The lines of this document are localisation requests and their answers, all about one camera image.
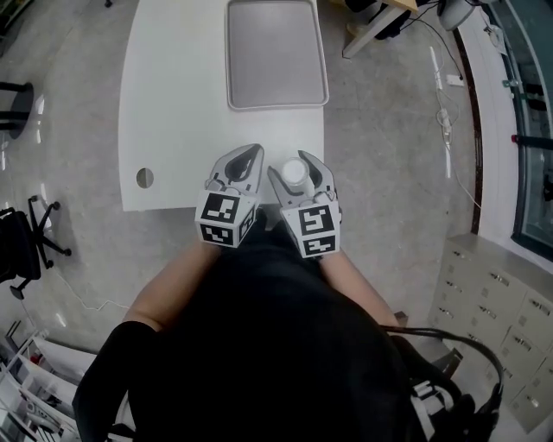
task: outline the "white cable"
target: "white cable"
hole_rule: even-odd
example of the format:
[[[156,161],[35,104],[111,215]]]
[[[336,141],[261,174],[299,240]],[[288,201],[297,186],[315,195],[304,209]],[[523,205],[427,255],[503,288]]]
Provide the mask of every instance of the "white cable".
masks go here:
[[[21,302],[21,305],[22,305],[22,307],[23,307],[23,310],[25,311],[25,314],[27,315],[27,318],[29,318],[29,321],[30,321],[31,325],[32,325],[34,328],[36,328],[36,324],[35,324],[33,318],[31,318],[31,315],[29,314],[29,310],[27,310],[27,307],[25,306],[25,303],[23,302],[23,300],[20,300],[20,302]]]
[[[440,46],[440,57],[442,58],[442,64],[437,69],[437,71],[435,71],[434,80],[435,80],[435,84],[436,84],[435,95],[436,95],[436,98],[438,100],[438,104],[440,105],[440,110],[436,113],[435,119],[442,126],[443,145],[444,145],[444,148],[447,150],[447,154],[449,154],[449,157],[452,159],[451,168],[454,171],[454,175],[455,175],[455,178],[457,179],[457,183],[459,184],[461,189],[467,194],[467,196],[471,199],[471,201],[480,210],[482,210],[482,206],[476,202],[476,199],[474,198],[474,196],[470,193],[470,191],[461,182],[461,178],[459,177],[459,173],[457,172],[457,168],[455,167],[455,164],[453,162],[453,153],[451,152],[451,146],[453,145],[453,134],[454,134],[453,128],[454,128],[455,123],[457,123],[457,120],[459,119],[459,116],[461,115],[461,107],[443,89],[438,87],[438,79],[439,79],[439,76],[440,76],[440,72],[442,71],[442,69],[445,66],[445,55],[443,53],[443,44],[442,44],[441,41],[439,41],[435,37],[435,35],[433,33],[430,32],[430,29],[428,29],[428,27],[425,26],[424,28],[432,36],[434,41],[436,41],[438,43],[438,45]],[[447,98],[451,103],[454,104],[454,106],[456,108],[456,111],[457,111],[457,115],[455,116],[455,118],[453,120],[451,120],[450,117],[448,116],[447,108],[446,108],[445,104],[442,102],[440,94],[442,94],[445,98]],[[445,118],[449,119],[449,124],[448,125],[444,121]],[[449,137],[448,138],[446,137],[446,130],[447,129],[449,131]]]
[[[105,306],[107,306],[108,304],[113,304],[114,306],[118,306],[118,307],[121,307],[121,308],[124,308],[126,310],[129,309],[129,307],[127,306],[122,306],[121,304],[118,304],[117,302],[114,302],[112,300],[107,300],[104,302],[104,304],[102,304],[100,307],[89,307],[87,304],[85,304],[85,302],[82,300],[82,298],[80,296],[78,296],[75,291],[73,290],[73,288],[71,287],[71,284],[69,284],[69,282],[67,282],[67,280],[61,275],[61,273],[58,271],[58,269],[56,267],[52,267],[52,269],[54,270],[54,272],[60,277],[60,279],[62,281],[65,282],[66,286],[69,288],[69,291],[71,292],[71,294],[77,298],[80,303],[82,304],[82,306],[86,309],[86,310],[94,310],[96,312],[99,312],[100,310],[102,310]]]
[[[435,75],[439,75],[440,74],[440,71],[443,69],[443,66],[444,66],[444,60],[445,60],[445,57],[444,57],[444,53],[443,53],[443,44],[441,41],[439,41],[435,36],[434,34],[432,34],[430,32],[430,29],[428,29],[428,27],[426,27],[426,30],[430,33],[430,35],[432,35],[432,38],[434,38],[435,41],[438,42],[438,44],[440,45],[440,55],[442,57],[442,65],[441,67],[435,72]],[[446,107],[443,105],[442,101],[440,100],[440,93],[446,97],[447,99],[449,99],[449,101],[451,101],[456,109],[457,109],[457,117],[455,118],[455,120],[453,122],[450,123],[450,126],[451,126],[451,130],[450,130],[450,135],[449,135],[449,140],[446,139],[446,136],[445,136],[445,133],[443,131],[443,129],[445,128],[445,124],[443,122],[443,120],[441,119],[441,114],[442,114],[442,117],[443,117],[443,113],[442,111],[443,110],[447,110]],[[453,145],[453,126],[454,124],[456,123],[457,119],[459,118],[459,116],[461,115],[461,108],[460,106],[446,93],[444,92],[442,89],[439,89],[437,87],[437,83],[436,83],[436,97],[438,99],[438,103],[440,104],[440,110],[436,113],[436,121],[442,126],[442,137],[443,137],[443,141],[444,141],[444,147],[445,149],[448,151],[449,153],[449,156],[452,157],[452,161],[451,161],[451,168],[453,168],[454,170],[454,174],[455,174],[455,178],[457,179],[457,183],[459,184],[459,186],[461,187],[461,189],[467,194],[467,196],[471,199],[471,201],[474,203],[474,205],[476,205],[479,209],[480,209],[480,222],[485,222],[485,223],[489,223],[490,225],[494,226],[496,229],[499,229],[500,228],[498,227],[497,223],[495,223],[495,220],[491,220],[489,219],[487,216],[485,216],[484,214],[484,211],[482,210],[482,206],[480,204],[478,204],[476,202],[476,200],[474,199],[474,196],[470,193],[470,191],[463,185],[463,183],[461,182],[461,178],[459,177],[459,174],[457,173],[457,169],[455,167],[455,164],[453,162],[453,154],[451,153],[451,146]],[[532,255],[529,254],[529,251],[526,250],[526,249],[522,249],[522,255],[524,258],[526,258],[527,260],[533,262],[534,264],[536,264],[539,268],[543,268],[542,264],[540,262],[537,261],[537,259],[535,259]]]

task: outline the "drawer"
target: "drawer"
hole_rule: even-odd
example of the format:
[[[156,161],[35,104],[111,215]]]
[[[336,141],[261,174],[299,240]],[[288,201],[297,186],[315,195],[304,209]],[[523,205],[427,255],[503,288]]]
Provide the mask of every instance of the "drawer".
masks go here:
[[[528,382],[527,390],[532,397],[553,407],[553,358],[545,359]]]
[[[440,277],[435,290],[435,299],[442,307],[456,313],[468,313],[474,296],[462,288],[456,278],[445,276]]]
[[[553,344],[553,306],[533,290],[528,290],[516,324],[542,351]]]
[[[478,290],[476,303],[492,310],[501,320],[511,324],[520,311],[526,291],[527,287],[518,280],[500,270],[489,268]]]
[[[483,272],[478,263],[474,261],[472,254],[452,243],[446,243],[440,276],[444,279],[453,278],[467,292],[473,293],[480,286]]]
[[[439,300],[435,300],[430,308],[429,322],[435,328],[459,333],[457,313],[450,306],[444,306]]]
[[[480,337],[472,334],[470,331],[461,333],[460,336],[471,338],[473,341],[476,342],[482,342],[482,339]],[[473,370],[478,371],[479,373],[482,373],[484,372],[484,370],[486,370],[489,361],[479,351],[477,351],[470,345],[462,342],[455,342],[454,347],[463,355],[463,360],[466,359],[467,361],[469,361]]]
[[[481,339],[482,343],[497,353],[505,339],[510,323],[501,321],[492,310],[477,304],[469,321],[468,330]]]
[[[509,409],[527,433],[542,423],[553,410],[549,404],[544,404],[533,397],[527,388],[523,388],[518,393],[509,404]]]
[[[489,364],[486,369],[486,381],[490,388],[492,388],[496,383],[498,383],[498,372],[495,370],[493,365]],[[520,391],[524,388],[525,382],[524,378],[512,373],[507,368],[503,368],[503,402],[505,404],[510,403]]]
[[[511,327],[498,354],[512,372],[530,379],[545,359],[544,354],[519,330]]]

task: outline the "headset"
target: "headset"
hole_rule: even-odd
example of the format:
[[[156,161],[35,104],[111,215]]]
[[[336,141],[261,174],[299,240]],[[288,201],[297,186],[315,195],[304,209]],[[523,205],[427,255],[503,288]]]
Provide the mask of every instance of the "headset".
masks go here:
[[[405,335],[423,336],[427,338],[448,339],[462,342],[481,353],[488,359],[498,372],[499,380],[492,390],[492,394],[487,402],[480,409],[473,413],[466,422],[458,428],[459,432],[454,433],[451,427],[439,428],[432,436],[431,441],[456,441],[484,442],[490,439],[492,431],[499,421],[499,406],[503,397],[504,374],[503,365],[495,354],[485,345],[470,338],[454,335],[448,331],[435,328],[403,328],[383,325],[382,328],[389,333],[398,333]]]

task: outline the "black cable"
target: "black cable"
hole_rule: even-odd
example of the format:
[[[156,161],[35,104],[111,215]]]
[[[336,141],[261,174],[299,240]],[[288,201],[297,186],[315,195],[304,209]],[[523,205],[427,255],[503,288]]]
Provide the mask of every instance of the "black cable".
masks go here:
[[[419,20],[421,20],[421,17],[424,16],[424,14],[426,14],[428,11],[430,11],[431,9],[435,8],[438,3],[432,3],[434,4],[434,6],[430,6],[428,9],[426,9],[419,17],[417,18],[408,18],[408,20],[411,20],[412,22],[409,23],[409,24],[406,24],[405,26],[403,26],[401,29],[399,29],[399,31],[403,31],[404,29],[407,29],[410,25],[412,25],[414,22],[417,22]]]
[[[463,344],[468,345],[469,347],[474,348],[477,350],[482,356],[484,356],[488,361],[490,361],[495,368],[495,370],[498,372],[498,392],[503,394],[503,387],[504,387],[504,373],[503,373],[503,365],[498,359],[498,357],[491,351],[489,348],[487,348],[483,343],[474,341],[470,338],[465,338],[463,336],[457,336],[453,333],[450,333],[449,331],[439,330],[436,328],[422,328],[422,327],[395,327],[390,325],[381,325],[382,328],[386,332],[390,333],[399,333],[399,334],[407,334],[407,335],[415,335],[415,336],[425,336],[427,338],[436,338],[436,339],[448,339],[451,341],[458,341],[462,342]]]
[[[421,17],[418,17],[418,18],[410,18],[410,19],[408,19],[408,20],[411,20],[411,23],[409,23],[407,26],[404,26],[404,27],[401,28],[400,30],[403,31],[405,28],[407,28],[408,26],[410,26],[410,25],[413,24],[414,22],[421,22],[421,23],[424,23],[426,26],[428,26],[430,29],[432,29],[432,30],[435,32],[435,34],[436,34],[438,37],[440,37],[440,40],[442,40],[443,46],[446,47],[446,49],[447,49],[447,51],[448,51],[448,54],[449,54],[449,57],[451,57],[451,60],[453,60],[453,62],[455,63],[455,67],[457,68],[457,72],[459,73],[459,77],[460,77],[461,79],[463,79],[463,74],[462,74],[462,72],[461,72],[461,69],[459,68],[459,65],[457,64],[457,61],[455,61],[454,56],[451,54],[451,51],[449,50],[449,47],[448,47],[448,45],[446,44],[446,41],[443,40],[443,37],[440,35],[440,33],[439,33],[438,31],[435,30],[434,26],[432,26],[432,25],[426,23],[424,20],[421,20]]]

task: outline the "forearm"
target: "forearm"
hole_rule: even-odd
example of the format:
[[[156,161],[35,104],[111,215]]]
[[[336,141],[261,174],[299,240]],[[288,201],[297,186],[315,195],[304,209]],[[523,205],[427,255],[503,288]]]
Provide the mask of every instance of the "forearm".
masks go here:
[[[332,288],[362,307],[379,324],[398,325],[388,304],[342,250],[325,255],[321,259],[321,269]]]
[[[180,253],[140,292],[124,317],[159,331],[170,325],[192,298],[220,248],[196,242]]]

